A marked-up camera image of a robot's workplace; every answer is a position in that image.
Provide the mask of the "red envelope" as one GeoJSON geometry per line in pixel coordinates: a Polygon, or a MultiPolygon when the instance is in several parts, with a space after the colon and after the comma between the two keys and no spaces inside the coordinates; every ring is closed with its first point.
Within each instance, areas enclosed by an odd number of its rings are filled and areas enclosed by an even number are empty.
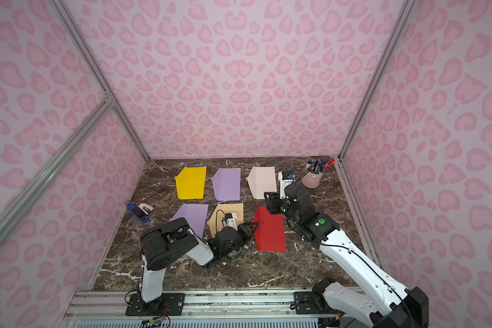
{"type": "Polygon", "coordinates": [[[254,237],[259,251],[286,251],[283,215],[272,215],[266,207],[258,206],[254,216],[254,222],[258,223],[254,237]]]}

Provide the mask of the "beige envelope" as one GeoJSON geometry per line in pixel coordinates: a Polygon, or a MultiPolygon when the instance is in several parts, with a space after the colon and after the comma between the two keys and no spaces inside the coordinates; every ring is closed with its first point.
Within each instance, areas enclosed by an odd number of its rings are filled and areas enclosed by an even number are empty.
{"type": "Polygon", "coordinates": [[[213,211],[207,223],[212,237],[222,228],[226,227],[226,223],[223,222],[226,213],[233,214],[236,226],[239,226],[244,221],[243,203],[217,205],[217,208],[213,211]]]}

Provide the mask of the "white envelope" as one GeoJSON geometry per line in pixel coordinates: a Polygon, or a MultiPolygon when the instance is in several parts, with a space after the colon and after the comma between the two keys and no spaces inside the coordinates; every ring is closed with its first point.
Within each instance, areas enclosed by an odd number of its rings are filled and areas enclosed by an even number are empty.
{"type": "Polygon", "coordinates": [[[247,182],[255,200],[264,200],[265,192],[276,192],[276,171],[274,167],[253,167],[247,182]]]}

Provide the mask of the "purple envelope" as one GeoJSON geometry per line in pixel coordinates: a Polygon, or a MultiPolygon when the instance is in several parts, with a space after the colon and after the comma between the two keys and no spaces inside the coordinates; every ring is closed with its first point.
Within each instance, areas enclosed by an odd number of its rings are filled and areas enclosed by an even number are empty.
{"type": "Polygon", "coordinates": [[[241,198],[241,169],[219,168],[212,178],[215,199],[220,202],[241,198]]]}
{"type": "Polygon", "coordinates": [[[171,220],[185,218],[195,234],[202,238],[208,210],[209,205],[207,204],[183,204],[171,220]]]}

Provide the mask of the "yellow envelope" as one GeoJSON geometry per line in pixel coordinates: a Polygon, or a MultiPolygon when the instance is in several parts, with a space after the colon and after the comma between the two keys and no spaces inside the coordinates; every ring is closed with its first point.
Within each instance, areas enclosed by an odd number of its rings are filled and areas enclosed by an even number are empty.
{"type": "Polygon", "coordinates": [[[206,183],[206,167],[183,168],[175,177],[175,183],[178,199],[203,199],[206,183]]]}

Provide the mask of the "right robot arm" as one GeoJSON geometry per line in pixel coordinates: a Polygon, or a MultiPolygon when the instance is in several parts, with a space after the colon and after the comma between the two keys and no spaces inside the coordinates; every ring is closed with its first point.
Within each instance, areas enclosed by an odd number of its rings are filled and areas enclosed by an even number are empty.
{"type": "Polygon", "coordinates": [[[429,326],[429,298],[425,292],[406,287],[373,262],[336,221],[315,209],[309,191],[301,183],[287,185],[283,194],[266,192],[264,197],[270,214],[282,214],[303,241],[331,258],[363,290],[350,291],[326,277],[313,288],[322,304],[367,327],[429,326]]]}

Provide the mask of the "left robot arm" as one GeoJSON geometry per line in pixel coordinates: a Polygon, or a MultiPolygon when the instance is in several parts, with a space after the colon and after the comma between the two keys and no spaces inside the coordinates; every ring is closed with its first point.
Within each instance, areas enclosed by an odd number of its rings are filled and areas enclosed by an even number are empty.
{"type": "Polygon", "coordinates": [[[224,221],[225,226],[207,241],[199,238],[184,217],[143,233],[140,238],[140,303],[147,306],[163,298],[166,269],[179,258],[188,256],[201,267],[215,266],[225,258],[241,254],[260,225],[258,222],[237,224],[230,213],[225,215],[224,221]]]}

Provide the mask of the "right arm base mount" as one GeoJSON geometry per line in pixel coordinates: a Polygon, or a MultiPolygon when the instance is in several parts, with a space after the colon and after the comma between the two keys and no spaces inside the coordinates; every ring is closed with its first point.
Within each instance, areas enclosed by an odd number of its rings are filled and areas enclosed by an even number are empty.
{"type": "Polygon", "coordinates": [[[294,292],[294,302],[291,304],[291,310],[295,310],[297,314],[344,315],[343,311],[330,307],[323,296],[326,288],[335,282],[335,279],[326,277],[315,284],[311,291],[294,292]]]}

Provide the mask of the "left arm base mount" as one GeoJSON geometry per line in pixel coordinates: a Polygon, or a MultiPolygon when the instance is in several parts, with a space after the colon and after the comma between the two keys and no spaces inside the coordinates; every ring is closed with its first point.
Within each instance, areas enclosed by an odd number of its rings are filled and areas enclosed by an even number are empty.
{"type": "Polygon", "coordinates": [[[158,299],[144,302],[140,294],[135,293],[127,301],[127,317],[178,317],[182,314],[185,303],[184,293],[164,293],[158,299]]]}

